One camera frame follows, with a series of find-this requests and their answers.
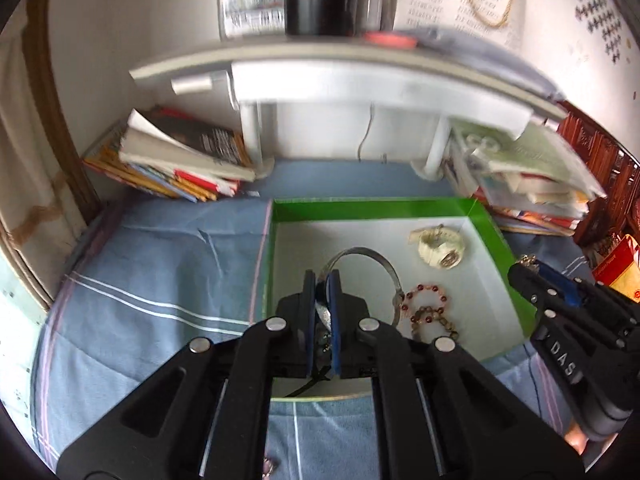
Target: gold chain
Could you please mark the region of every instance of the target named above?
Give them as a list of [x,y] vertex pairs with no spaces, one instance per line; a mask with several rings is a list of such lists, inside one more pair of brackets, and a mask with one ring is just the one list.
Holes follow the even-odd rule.
[[507,2],[507,7],[504,9],[504,14],[500,18],[500,21],[497,23],[492,23],[488,19],[486,19],[482,14],[480,14],[480,10],[478,9],[478,5],[476,4],[476,0],[469,0],[469,6],[473,11],[474,16],[482,23],[483,25],[489,28],[501,28],[504,27],[509,20],[509,14],[511,12],[511,5],[513,4],[513,0],[509,0]]

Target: white wall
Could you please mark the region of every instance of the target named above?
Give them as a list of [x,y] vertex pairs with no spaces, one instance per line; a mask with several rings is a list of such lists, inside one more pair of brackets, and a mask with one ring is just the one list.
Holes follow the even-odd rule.
[[[631,49],[626,47],[626,38],[632,38],[625,25],[622,62],[613,65],[604,53],[600,34],[588,33],[585,23],[575,19],[576,3],[527,0],[522,55],[554,79],[570,101],[640,156],[640,137],[635,131],[640,111],[632,98],[640,81],[638,48],[633,41]],[[168,88],[156,95],[141,91],[128,73],[149,57],[217,41],[217,0],[51,0],[50,30],[60,101],[80,152],[131,107],[158,100],[204,119],[239,126],[223,82],[214,91],[177,98]],[[364,158],[377,159],[382,153],[390,160],[426,156],[428,116],[387,116],[387,124],[394,125],[387,133],[382,131],[383,116],[376,117]],[[281,106],[276,148],[287,156],[355,158],[368,119],[366,106],[351,110]]]

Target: bed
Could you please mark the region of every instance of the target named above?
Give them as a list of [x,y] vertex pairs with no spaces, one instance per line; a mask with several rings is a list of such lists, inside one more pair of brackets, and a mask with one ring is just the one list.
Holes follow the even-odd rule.
[[[55,469],[66,446],[190,339],[234,338],[264,317],[271,198],[452,195],[407,165],[301,164],[278,164],[249,189],[261,198],[187,206],[131,195],[92,226],[69,262],[33,367],[33,439],[47,465]],[[381,172],[382,191],[369,184]],[[516,254],[591,279],[568,238],[506,239]],[[530,344],[484,365],[564,433],[570,412]],[[276,480],[377,477],[371,397],[272,402],[266,456]]]

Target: beige curtain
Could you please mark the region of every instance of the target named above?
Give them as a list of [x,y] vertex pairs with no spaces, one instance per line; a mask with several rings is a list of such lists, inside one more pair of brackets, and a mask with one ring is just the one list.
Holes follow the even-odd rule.
[[22,54],[22,0],[0,33],[0,249],[47,308],[85,227],[47,141]]

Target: stack of books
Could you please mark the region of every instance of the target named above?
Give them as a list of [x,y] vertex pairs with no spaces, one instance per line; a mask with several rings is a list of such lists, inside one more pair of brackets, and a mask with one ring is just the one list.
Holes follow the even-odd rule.
[[529,123],[513,140],[493,128],[451,121],[444,171],[458,194],[475,197],[504,231],[572,236],[588,203],[606,196],[555,131]]
[[126,186],[191,202],[235,196],[255,180],[241,134],[161,107],[133,110],[83,162]]

